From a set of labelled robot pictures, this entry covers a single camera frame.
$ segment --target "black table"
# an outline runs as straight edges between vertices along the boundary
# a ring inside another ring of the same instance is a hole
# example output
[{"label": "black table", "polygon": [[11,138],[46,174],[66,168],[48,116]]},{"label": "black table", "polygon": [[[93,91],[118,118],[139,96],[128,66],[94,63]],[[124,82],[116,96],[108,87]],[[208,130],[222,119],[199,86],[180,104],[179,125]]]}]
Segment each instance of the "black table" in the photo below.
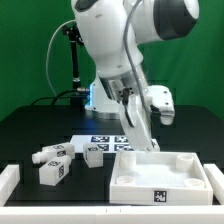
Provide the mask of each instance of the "black table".
[{"label": "black table", "polygon": [[[198,106],[176,106],[171,126],[152,117],[152,133],[161,151],[196,152],[202,164],[224,171],[224,122]],[[110,205],[109,183],[115,154],[104,154],[104,167],[89,169],[81,153],[55,187],[39,184],[31,160],[43,146],[70,141],[72,135],[123,135],[119,120],[90,118],[69,106],[25,106],[0,122],[0,172],[19,164],[21,181],[6,206]]]}]

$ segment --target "green backdrop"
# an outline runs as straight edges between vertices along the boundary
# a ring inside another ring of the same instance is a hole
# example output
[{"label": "green backdrop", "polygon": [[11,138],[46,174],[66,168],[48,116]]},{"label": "green backdrop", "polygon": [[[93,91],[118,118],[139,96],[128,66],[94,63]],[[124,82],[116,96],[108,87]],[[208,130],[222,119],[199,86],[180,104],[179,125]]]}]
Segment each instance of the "green backdrop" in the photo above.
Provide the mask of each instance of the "green backdrop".
[{"label": "green backdrop", "polygon": [[[70,0],[0,1],[0,120],[40,97],[52,96],[45,76],[48,43],[56,28],[74,18]],[[224,120],[224,1],[200,0],[200,20],[184,39],[140,46],[156,84],[166,85],[177,105],[200,105]],[[50,77],[59,93],[72,86],[68,37],[58,34],[50,57]],[[79,48],[84,85],[95,67]]]}]

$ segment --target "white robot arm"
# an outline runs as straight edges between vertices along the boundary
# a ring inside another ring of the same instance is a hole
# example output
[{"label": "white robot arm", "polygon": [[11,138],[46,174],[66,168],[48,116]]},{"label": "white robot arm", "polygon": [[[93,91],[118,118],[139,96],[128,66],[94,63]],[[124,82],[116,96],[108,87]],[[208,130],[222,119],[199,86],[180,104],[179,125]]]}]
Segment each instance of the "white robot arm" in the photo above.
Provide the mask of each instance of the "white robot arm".
[{"label": "white robot arm", "polygon": [[148,86],[138,44],[186,36],[199,16],[198,0],[72,0],[77,26],[133,149],[153,151],[151,105],[161,122],[172,123],[170,91]]}]

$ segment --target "white box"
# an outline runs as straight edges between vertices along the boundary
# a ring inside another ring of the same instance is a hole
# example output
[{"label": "white box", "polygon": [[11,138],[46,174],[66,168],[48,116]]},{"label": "white box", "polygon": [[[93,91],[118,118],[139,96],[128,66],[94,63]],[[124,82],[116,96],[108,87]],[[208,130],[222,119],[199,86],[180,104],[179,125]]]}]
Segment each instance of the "white box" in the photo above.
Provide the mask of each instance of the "white box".
[{"label": "white box", "polygon": [[111,203],[212,204],[213,189],[195,153],[136,151],[134,169],[121,169],[121,153],[116,155],[110,182]]}]

